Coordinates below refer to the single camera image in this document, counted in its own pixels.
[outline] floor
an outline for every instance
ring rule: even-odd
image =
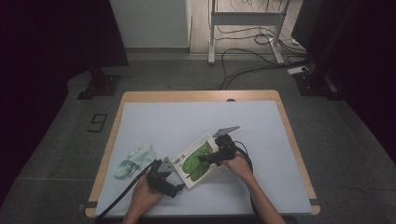
[[[93,223],[85,217],[83,205],[89,199],[122,94],[203,91],[219,85],[223,77],[219,58],[214,65],[208,65],[205,56],[183,52],[129,52],[128,58],[129,67],[104,69],[107,75],[122,76],[114,96],[79,101],[90,74],[69,80],[64,105],[15,180],[0,209],[0,223]],[[262,61],[227,56],[224,64],[229,75]],[[346,102],[301,96],[286,70],[247,73],[229,89],[279,92],[321,206],[317,216],[296,217],[296,221],[396,223],[394,162]],[[97,128],[91,124],[94,114],[107,114],[100,133],[87,132]]]
[[[284,6],[286,1],[283,0],[219,0],[217,2],[218,12],[278,12]],[[290,0],[287,15],[283,23],[280,39],[285,43],[292,43],[291,31],[297,20],[298,13],[302,4],[302,0]],[[210,37],[210,18],[208,12],[211,11],[211,1],[191,1],[191,54],[204,54],[208,52],[208,43]],[[267,39],[258,37],[257,41],[263,43],[257,44],[253,36],[260,33],[257,26],[218,26],[215,30],[216,53],[222,53],[229,48],[243,48],[255,51],[257,53],[272,53],[269,45],[265,44]],[[275,30],[274,27],[262,27],[268,30],[261,30],[263,34],[270,35]]]

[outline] power strip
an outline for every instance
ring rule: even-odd
[[[288,69],[288,75],[293,76],[295,74],[305,73],[305,72],[308,72],[308,71],[309,71],[309,69],[307,67],[301,66],[301,67]]]

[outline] white wall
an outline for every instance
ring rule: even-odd
[[[125,48],[187,48],[190,0],[110,0]]]

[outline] booklet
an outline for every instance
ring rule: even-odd
[[[220,168],[216,164],[210,165],[208,162],[200,162],[198,159],[198,156],[209,155],[217,151],[219,148],[215,139],[207,133],[171,160],[188,189]]]

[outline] gray floor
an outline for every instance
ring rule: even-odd
[[[93,223],[78,207],[90,196],[122,94],[206,90],[222,81],[220,61],[175,55],[129,54],[129,68],[105,69],[122,75],[114,97],[78,101],[90,75],[72,78],[64,106],[0,210],[0,223]],[[227,71],[260,63],[242,59],[228,58]],[[346,102],[300,96],[286,69],[247,74],[230,90],[279,91],[321,204],[319,215],[297,217],[298,223],[396,223],[395,164]],[[87,132],[97,128],[93,114],[108,114],[101,133]]]

